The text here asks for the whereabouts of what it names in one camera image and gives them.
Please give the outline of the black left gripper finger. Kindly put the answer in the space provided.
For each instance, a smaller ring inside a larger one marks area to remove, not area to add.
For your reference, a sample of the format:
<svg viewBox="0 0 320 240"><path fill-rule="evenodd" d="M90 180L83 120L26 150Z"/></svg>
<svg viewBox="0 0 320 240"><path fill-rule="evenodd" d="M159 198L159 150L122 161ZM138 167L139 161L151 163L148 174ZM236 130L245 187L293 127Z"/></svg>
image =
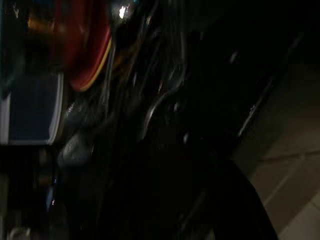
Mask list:
<svg viewBox="0 0 320 240"><path fill-rule="evenodd" d="M255 188L235 163L208 152L195 169L203 189L180 225L181 240L278 239Z"/></svg>

